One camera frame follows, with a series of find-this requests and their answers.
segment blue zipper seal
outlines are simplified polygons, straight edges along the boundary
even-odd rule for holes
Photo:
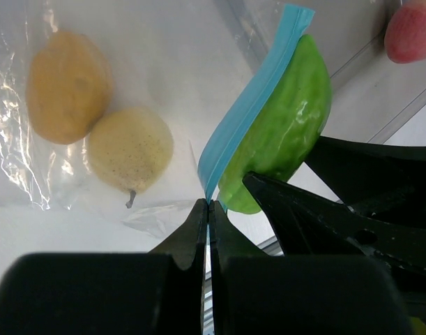
[[[208,203],[231,157],[284,74],[313,16],[314,11],[309,8],[284,7],[272,48],[206,144],[197,174]]]

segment plastic bag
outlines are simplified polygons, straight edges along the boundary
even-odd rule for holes
[[[179,215],[167,213],[184,216],[204,197],[199,157],[271,43],[258,17],[279,19],[283,9],[271,0],[255,6],[234,0],[0,0],[0,206],[84,207],[153,235],[159,232],[140,221],[153,227],[146,218],[163,213],[157,226],[164,235],[167,222],[180,224]],[[115,81],[108,113],[145,105],[172,132],[169,167],[137,196],[132,211],[125,193],[91,172],[87,137],[52,144],[29,125],[29,64],[59,29],[88,36],[107,57]]]

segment pear stem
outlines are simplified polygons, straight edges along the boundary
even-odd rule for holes
[[[134,199],[135,196],[137,195],[137,192],[135,192],[134,190],[131,190],[130,192],[130,200],[126,203],[126,207],[127,208],[132,208],[132,205],[134,204]]]

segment white surface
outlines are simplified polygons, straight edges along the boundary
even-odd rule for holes
[[[350,13],[354,19],[349,20],[345,16],[348,13],[347,7],[345,7],[348,6],[347,0],[332,0],[335,12],[332,21],[328,22],[324,20],[325,15],[323,15],[323,13],[327,13],[327,2],[312,0],[296,2],[314,4],[312,7],[317,10],[317,19],[311,29],[314,29],[317,33],[321,31],[320,40],[317,40],[317,43],[326,48],[324,50],[325,58],[327,58],[328,65],[333,71],[352,59],[359,48],[363,47],[376,34],[376,31],[373,30],[377,29],[380,24],[375,21],[373,28],[372,18],[382,16],[385,13],[382,5],[379,5],[384,1],[357,1],[353,2],[352,6],[361,6],[362,8],[357,11],[357,8],[351,7]],[[222,20],[221,17],[217,17],[217,9],[211,6],[203,7],[201,12],[202,17],[208,18],[207,22]],[[358,12],[364,15],[369,13],[373,16],[366,18],[360,15],[358,17],[356,16]],[[344,20],[338,20],[338,16],[343,17]],[[357,27],[344,29],[341,22],[346,22],[344,24],[355,22]],[[340,23],[340,29],[333,27],[332,29],[321,30],[326,25],[331,26],[338,23]],[[353,32],[357,29],[369,29],[371,33],[354,34]],[[226,29],[220,31],[223,34],[229,33]],[[326,44],[327,36],[332,37],[333,44]],[[180,57],[190,56],[189,49],[182,48],[180,51]],[[216,50],[216,59],[226,57],[222,51],[219,48]],[[201,98],[199,96],[201,87],[210,83],[215,83],[214,85],[217,86],[223,80],[215,72],[215,63],[210,61],[209,64],[210,73],[205,74],[208,80],[200,81],[190,91],[199,99]],[[195,64],[195,66],[201,68],[203,64]],[[371,62],[363,64],[363,70],[359,75],[350,74],[353,79],[346,84],[343,83],[342,88],[335,92],[335,103],[328,126],[325,129],[326,135],[368,141],[426,88],[426,61],[410,66],[396,66],[390,63],[384,54],[379,53],[372,58]],[[242,84],[247,79],[237,78],[236,80]],[[239,87],[229,90],[235,91],[237,89],[239,90]],[[232,92],[230,94],[233,97],[227,96],[226,102],[222,96],[212,96],[210,100],[202,98],[201,101],[198,101],[199,108],[203,110],[220,103],[220,109],[223,113],[225,112],[223,109],[226,110],[226,106],[234,98],[234,94]],[[403,130],[398,133],[390,141],[396,141],[392,142],[393,144],[399,144],[402,141],[402,144],[414,145],[426,141],[426,117],[422,118],[421,113],[410,121],[411,124],[416,123],[414,126],[407,131]],[[216,123],[221,118],[221,115],[217,113],[212,113],[211,116],[213,122]],[[208,135],[205,135],[203,129],[199,127],[203,122],[204,120],[199,115],[192,118],[190,124],[186,125],[194,132],[193,136],[196,134],[201,136],[201,141],[196,143],[194,148],[197,158],[203,147],[202,141],[206,142],[208,139]],[[214,123],[209,124],[208,127],[208,131],[212,132]],[[415,127],[420,127],[419,131],[414,131]],[[305,166],[301,167],[290,182],[327,198],[335,199],[335,195]],[[273,232],[261,214],[250,217],[232,214],[231,218],[236,226],[254,243],[259,244],[273,236]],[[164,233],[168,235],[174,228],[169,227]],[[84,209],[41,212],[25,207],[0,207],[0,278],[9,264],[25,253],[38,251],[148,251],[161,239],[162,237],[152,237],[119,222],[101,219]]]
[[[426,147],[426,106],[401,127],[385,144]]]

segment pale yellow pear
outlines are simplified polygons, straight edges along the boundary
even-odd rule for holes
[[[131,194],[143,193],[165,171],[174,142],[168,125],[145,107],[104,116],[92,129],[87,154],[105,183]]]

